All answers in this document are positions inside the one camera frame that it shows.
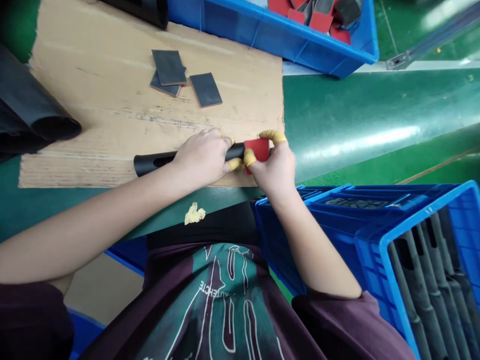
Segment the stacked blue crates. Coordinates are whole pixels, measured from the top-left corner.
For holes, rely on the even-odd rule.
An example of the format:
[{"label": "stacked blue crates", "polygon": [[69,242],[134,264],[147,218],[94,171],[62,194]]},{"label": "stacked blue crates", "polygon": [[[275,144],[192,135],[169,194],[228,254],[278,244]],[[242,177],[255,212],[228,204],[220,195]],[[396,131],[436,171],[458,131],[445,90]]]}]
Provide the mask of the stacked blue crates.
[{"label": "stacked blue crates", "polygon": [[[361,287],[377,300],[380,314],[405,338],[416,341],[390,262],[388,245],[448,206],[461,266],[480,308],[480,195],[477,183],[299,187],[305,205],[323,228]],[[268,199],[255,203],[262,251],[292,295],[305,294],[286,235]]]}]

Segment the hand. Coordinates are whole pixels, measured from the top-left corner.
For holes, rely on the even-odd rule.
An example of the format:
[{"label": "hand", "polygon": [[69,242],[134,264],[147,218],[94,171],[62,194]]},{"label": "hand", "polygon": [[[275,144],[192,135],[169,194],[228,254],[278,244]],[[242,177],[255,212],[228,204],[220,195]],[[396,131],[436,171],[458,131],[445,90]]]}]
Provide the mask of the hand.
[{"label": "hand", "polygon": [[232,139],[223,136],[219,127],[202,130],[185,141],[172,164],[185,171],[187,180],[200,189],[217,182],[242,163],[239,158],[225,161],[232,144]]},{"label": "hand", "polygon": [[265,162],[257,161],[252,149],[245,149],[243,162],[250,169],[258,186],[269,198],[284,195],[293,190],[295,193],[295,155],[289,142],[280,131],[262,131],[260,138],[273,141],[270,158]]}]

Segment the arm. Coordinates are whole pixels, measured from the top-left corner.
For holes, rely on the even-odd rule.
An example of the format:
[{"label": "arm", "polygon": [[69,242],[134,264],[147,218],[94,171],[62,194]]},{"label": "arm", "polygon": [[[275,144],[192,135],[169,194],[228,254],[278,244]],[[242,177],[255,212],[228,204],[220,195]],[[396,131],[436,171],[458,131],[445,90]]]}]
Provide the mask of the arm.
[{"label": "arm", "polygon": [[301,278],[315,291],[358,298],[359,283],[295,189],[295,156],[287,139],[276,131],[264,131],[260,137],[275,145],[270,159],[259,162],[247,149],[244,161],[285,230]]},{"label": "arm", "polygon": [[202,131],[175,159],[95,196],[0,244],[0,284],[53,281],[80,269],[137,225],[238,166],[219,128]]}]

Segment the red sponge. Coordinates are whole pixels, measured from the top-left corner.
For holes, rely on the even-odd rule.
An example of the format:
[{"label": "red sponge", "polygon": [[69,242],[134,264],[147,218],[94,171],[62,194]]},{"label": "red sponge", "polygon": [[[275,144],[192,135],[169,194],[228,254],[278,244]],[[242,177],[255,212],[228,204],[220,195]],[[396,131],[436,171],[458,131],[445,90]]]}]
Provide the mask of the red sponge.
[{"label": "red sponge", "polygon": [[[267,161],[270,157],[270,143],[268,139],[246,140],[245,149],[252,149],[258,161]],[[249,168],[246,168],[246,173],[251,175]]]},{"label": "red sponge", "polygon": [[330,36],[334,39],[340,40],[345,44],[352,44],[352,41],[350,40],[350,33],[347,30],[342,29],[340,26],[336,27],[336,24],[330,28]]},{"label": "red sponge", "polygon": [[289,9],[292,9],[292,3],[290,0],[268,0],[268,9],[274,13],[287,17]]},{"label": "red sponge", "polygon": [[314,12],[311,16],[310,27],[321,33],[328,33],[334,17],[321,12]]},{"label": "red sponge", "polygon": [[289,9],[288,10],[288,18],[297,22],[297,23],[299,23],[299,24],[302,24],[302,25],[305,24],[305,14],[303,12],[298,11],[298,10]]}]

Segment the shirt sleeve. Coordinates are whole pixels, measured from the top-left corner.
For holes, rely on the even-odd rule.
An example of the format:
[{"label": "shirt sleeve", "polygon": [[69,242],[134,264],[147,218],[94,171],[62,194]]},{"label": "shirt sleeve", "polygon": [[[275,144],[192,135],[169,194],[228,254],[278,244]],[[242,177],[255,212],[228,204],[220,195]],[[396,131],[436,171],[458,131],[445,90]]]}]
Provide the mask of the shirt sleeve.
[{"label": "shirt sleeve", "polygon": [[56,287],[46,282],[0,284],[0,359],[68,359],[73,338]]},{"label": "shirt sleeve", "polygon": [[416,359],[368,291],[358,299],[313,291],[291,305],[328,359]]}]

